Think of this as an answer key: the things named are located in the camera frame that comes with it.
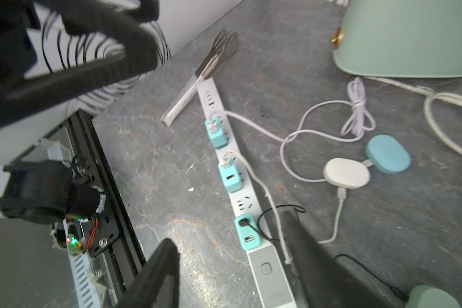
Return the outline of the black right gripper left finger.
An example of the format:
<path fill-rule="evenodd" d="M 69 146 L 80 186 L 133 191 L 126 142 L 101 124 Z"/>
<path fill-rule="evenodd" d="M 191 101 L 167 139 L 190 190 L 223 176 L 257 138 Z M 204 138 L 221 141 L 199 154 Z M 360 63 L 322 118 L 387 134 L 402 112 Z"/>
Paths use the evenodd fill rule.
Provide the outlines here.
<path fill-rule="evenodd" d="M 178 307 L 180 254 L 169 238 L 161 241 L 118 307 Z"/>

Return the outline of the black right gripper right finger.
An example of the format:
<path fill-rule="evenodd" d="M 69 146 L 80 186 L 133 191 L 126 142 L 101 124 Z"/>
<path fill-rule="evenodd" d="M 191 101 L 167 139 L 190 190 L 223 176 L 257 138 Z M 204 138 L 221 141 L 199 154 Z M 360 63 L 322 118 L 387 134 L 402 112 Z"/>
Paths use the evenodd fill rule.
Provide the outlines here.
<path fill-rule="evenodd" d="M 392 307 L 334 261 L 289 212 L 282 213 L 282 232 L 310 307 Z"/>

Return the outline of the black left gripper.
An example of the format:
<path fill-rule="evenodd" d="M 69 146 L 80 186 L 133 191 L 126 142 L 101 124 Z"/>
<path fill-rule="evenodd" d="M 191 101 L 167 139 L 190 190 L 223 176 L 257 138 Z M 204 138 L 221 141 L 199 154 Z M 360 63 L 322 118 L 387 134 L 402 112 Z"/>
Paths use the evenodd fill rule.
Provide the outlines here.
<path fill-rule="evenodd" d="M 0 1 L 0 129 L 63 102 L 103 110 L 160 63 L 158 1 Z"/>

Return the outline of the teal charger with black cable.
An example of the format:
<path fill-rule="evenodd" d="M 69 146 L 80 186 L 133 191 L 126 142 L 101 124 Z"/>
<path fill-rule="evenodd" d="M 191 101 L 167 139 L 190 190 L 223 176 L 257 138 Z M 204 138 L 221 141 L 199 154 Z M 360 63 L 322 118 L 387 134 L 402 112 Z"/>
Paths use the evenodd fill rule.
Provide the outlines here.
<path fill-rule="evenodd" d="M 260 247 L 261 235 L 254 217 L 247 213 L 237 217 L 234 221 L 241 248 L 244 251 Z"/>

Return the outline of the mint green earbud case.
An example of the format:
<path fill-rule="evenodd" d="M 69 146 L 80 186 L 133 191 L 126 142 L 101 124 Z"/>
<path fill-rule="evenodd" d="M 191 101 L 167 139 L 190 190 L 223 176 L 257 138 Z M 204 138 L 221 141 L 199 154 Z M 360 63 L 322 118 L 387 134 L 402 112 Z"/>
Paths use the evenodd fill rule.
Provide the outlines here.
<path fill-rule="evenodd" d="M 448 292 L 432 286 L 417 286 L 410 293 L 405 308 L 461 308 Z"/>

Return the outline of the white round speaker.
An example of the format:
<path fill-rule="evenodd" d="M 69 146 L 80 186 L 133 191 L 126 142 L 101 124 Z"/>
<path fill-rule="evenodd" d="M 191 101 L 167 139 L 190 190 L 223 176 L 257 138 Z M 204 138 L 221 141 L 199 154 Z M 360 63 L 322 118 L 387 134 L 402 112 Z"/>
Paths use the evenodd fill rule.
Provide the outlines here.
<path fill-rule="evenodd" d="M 351 159 L 331 159 L 323 168 L 323 175 L 328 183 L 345 189 L 359 189 L 370 181 L 369 169 Z"/>

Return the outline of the teal charger with white cable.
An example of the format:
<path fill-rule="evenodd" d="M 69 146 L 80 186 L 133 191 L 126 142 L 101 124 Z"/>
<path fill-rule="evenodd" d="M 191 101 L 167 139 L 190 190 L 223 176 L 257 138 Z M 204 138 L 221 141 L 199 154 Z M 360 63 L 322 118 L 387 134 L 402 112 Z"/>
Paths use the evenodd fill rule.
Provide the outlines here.
<path fill-rule="evenodd" d="M 218 164 L 218 169 L 223 185 L 229 193 L 237 192 L 243 188 L 241 175 L 233 160 L 223 158 L 223 160 Z"/>

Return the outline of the blue earbud case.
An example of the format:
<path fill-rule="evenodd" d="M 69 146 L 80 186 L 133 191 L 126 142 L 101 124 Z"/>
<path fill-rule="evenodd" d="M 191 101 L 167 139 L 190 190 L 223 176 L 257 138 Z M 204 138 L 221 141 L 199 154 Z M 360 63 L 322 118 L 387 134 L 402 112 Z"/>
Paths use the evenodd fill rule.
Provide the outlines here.
<path fill-rule="evenodd" d="M 378 135 L 368 142 L 365 153 L 371 163 L 386 174 L 400 173 L 411 165 L 411 157 L 394 137 Z"/>

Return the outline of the teal charger with lilac cable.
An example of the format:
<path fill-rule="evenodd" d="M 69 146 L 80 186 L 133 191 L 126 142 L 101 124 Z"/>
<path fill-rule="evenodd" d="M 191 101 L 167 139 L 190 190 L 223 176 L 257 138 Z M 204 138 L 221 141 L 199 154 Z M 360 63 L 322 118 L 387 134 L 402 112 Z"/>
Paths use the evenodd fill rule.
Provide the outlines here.
<path fill-rule="evenodd" d="M 210 142 L 215 149 L 220 149 L 228 145 L 228 137 L 222 127 L 222 121 L 218 117 L 206 120 L 205 128 Z"/>

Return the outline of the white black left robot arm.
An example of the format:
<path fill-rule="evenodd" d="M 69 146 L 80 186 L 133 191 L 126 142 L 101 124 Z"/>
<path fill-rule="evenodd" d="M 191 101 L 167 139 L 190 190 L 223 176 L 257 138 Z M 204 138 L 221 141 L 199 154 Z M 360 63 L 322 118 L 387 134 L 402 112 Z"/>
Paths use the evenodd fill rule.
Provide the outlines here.
<path fill-rule="evenodd" d="M 42 1 L 58 13 L 69 34 L 102 33 L 123 49 L 56 73 L 25 77 L 37 62 L 28 29 L 41 22 L 34 1 L 0 1 L 0 129 L 86 92 L 147 73 L 157 67 L 155 37 L 142 23 L 159 18 L 158 1 L 141 1 L 118 12 L 101 1 Z M 64 218 L 91 218 L 103 195 L 73 182 L 73 170 L 54 160 L 7 165 L 0 213 L 41 225 Z"/>

